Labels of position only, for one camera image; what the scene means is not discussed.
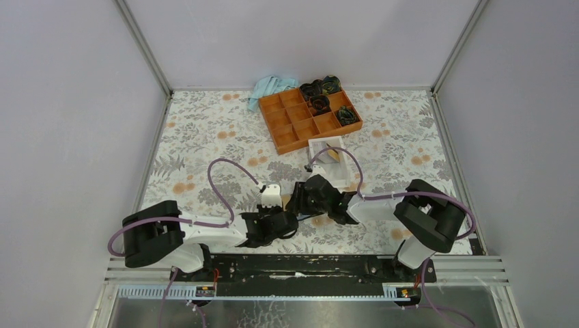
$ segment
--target light blue towel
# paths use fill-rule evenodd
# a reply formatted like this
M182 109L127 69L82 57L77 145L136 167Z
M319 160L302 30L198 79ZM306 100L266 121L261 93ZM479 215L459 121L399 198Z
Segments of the light blue towel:
M257 111L257 99L271 94L276 94L285 90L298 87L300 84L296 79L280 79L276 76L264 77L259 80L253 88L253 94L249 97L250 111Z

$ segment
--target floral tablecloth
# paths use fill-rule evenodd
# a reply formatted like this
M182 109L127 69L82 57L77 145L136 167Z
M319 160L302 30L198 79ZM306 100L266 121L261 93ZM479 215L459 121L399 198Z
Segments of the floral tablecloth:
M361 130L343 136L346 148L363 168L363 192L400 190L413 178L420 178L455 194L425 91L346 93L364 121ZM219 157L237 161L260 181L280 182L282 194L291 194L294 182L308 177L303 169L307 149L278 155L262 114L247 110L249 95L246 91L174 94L142 208L177 200L188 213L226 218L227 210L207 181L207 166ZM359 175L350 164L356 178L350 188L355 190ZM255 211L258 190L239 169L219 163L212 176L237 213ZM211 252L394 254L409 236L400 222L342 226L320 216L300 222L294 237L267 247L212 247ZM456 242L451 253L471 254L468 241Z

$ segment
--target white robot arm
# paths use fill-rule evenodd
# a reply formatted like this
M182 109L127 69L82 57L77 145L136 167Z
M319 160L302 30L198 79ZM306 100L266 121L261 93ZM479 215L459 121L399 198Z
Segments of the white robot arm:
M123 220L123 226L140 219L180 216L192 223L155 223L124 232L127 267L143 267L162 262L192 273L203 268L207 254L201 245L261 247L276 238L291 238L298 229L297 217L328 214L338 224L364 224L370 220L401 221L412 232L394 261L410 269L418 268L435 252L448 253L465 214L450 204L431 197L400 197L381 200L356 192L340 192L324 177L324 170L312 167L305 182L297 182L291 200L283 209L281 187L277 183L260 184L262 203L257 213L241 213L225 228L196 225L195 222L223 223L222 217L181 213L174 201L165 201ZM422 180L413 180L408 191L441 193Z

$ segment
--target orange compartment tray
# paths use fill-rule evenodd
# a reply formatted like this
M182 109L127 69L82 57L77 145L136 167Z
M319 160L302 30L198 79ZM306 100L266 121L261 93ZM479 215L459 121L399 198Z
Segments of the orange compartment tray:
M278 154L307 147L310 139L336 137L362 128L362 118L343 90L328 95L328 99L332 111L318 116L311 115L299 88L259 99L259 108ZM342 106L352 108L359 121L341 126L336 111Z

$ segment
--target white plastic container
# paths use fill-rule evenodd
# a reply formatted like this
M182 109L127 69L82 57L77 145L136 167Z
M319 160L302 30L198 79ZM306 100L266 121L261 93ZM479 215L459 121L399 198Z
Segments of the white plastic container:
M325 143L328 146L332 147L344 147L342 137L327 137L327 138L317 138L317 139L310 139L308 140L309 144L309 158L311 159L315 154L316 151L314 150L315 143ZM323 163L320 160L316 160L314 164L319 165L326 170L326 179L330 181L332 186L338 189L347 188L350 186L350 167L348 166L348 155L344 154L343 152L337 150L338 157L340 161L337 163Z

